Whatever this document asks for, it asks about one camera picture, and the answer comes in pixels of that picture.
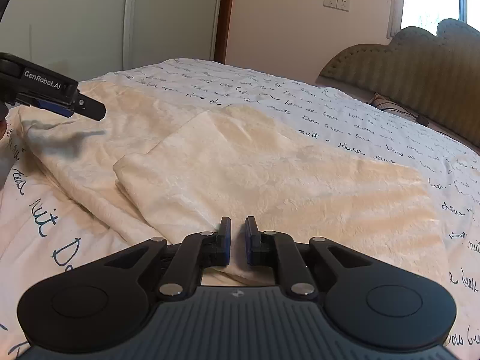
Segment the white blanket with script text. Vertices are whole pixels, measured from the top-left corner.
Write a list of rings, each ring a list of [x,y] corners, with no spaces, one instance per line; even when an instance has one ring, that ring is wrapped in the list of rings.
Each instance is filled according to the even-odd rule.
[[[431,128],[379,111],[335,88],[318,88],[211,61],[170,59],[80,83],[83,94],[105,105],[87,93],[86,85],[93,81],[135,89],[151,98],[177,95],[193,107],[252,107],[314,141],[351,155],[416,170],[424,180],[447,252],[447,278],[441,284],[457,306],[447,347],[460,359],[479,357],[476,152]],[[16,309],[31,285],[139,243],[128,244],[69,197],[47,173],[24,139],[19,117],[23,107],[28,106],[10,110],[7,131],[1,139],[3,359],[14,359],[29,347]],[[271,280],[268,272],[248,268],[267,278],[259,283],[245,283],[229,275],[227,268],[208,270],[203,282],[256,285]]]

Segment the black device on bed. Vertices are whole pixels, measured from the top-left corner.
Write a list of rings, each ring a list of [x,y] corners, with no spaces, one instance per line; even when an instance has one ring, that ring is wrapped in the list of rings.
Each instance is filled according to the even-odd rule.
[[[416,117],[416,122],[420,125],[423,125],[425,127],[428,127],[429,126],[429,120],[427,118],[425,118],[425,116],[423,115],[419,115]]]

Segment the brown wooden door frame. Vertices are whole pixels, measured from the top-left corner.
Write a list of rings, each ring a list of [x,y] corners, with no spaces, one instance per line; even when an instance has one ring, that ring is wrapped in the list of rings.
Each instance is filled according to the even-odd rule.
[[[216,25],[215,52],[213,58],[213,60],[217,63],[225,63],[226,60],[232,4],[233,0],[220,0]]]

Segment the cream textured pants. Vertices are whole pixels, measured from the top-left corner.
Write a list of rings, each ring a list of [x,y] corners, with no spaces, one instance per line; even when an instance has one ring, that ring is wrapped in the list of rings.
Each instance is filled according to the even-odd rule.
[[[103,120],[23,107],[24,139],[67,195],[128,244],[179,242],[228,216],[226,271],[259,283],[267,276],[248,269],[240,232],[254,216],[297,242],[324,236],[446,281],[441,227],[416,170],[314,141],[250,106],[207,109],[102,81],[86,90],[105,103]]]

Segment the white wardrobe with flower decals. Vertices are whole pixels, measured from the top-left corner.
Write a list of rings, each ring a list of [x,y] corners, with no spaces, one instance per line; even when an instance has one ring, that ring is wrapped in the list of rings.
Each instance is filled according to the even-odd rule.
[[[87,80],[166,59],[210,59],[219,0],[10,0],[1,50]]]

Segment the white wall socket plate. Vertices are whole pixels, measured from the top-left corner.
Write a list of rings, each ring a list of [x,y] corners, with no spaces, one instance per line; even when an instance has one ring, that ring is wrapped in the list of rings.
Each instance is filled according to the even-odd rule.
[[[323,0],[323,6],[341,11],[350,10],[350,0]]]

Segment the patterned pillow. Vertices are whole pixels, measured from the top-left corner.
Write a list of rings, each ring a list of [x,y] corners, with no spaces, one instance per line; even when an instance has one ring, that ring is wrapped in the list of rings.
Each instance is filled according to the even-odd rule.
[[[401,105],[391,101],[388,97],[382,96],[381,94],[374,94],[370,105],[380,111],[384,111],[395,116],[400,116],[410,120],[416,119],[416,116],[413,113],[403,108]]]

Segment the olive green padded headboard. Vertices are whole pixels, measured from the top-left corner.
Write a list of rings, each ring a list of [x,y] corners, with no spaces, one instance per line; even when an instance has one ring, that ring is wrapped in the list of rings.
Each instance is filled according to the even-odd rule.
[[[320,76],[384,95],[479,144],[479,30],[444,19],[400,30],[387,46],[350,46]]]

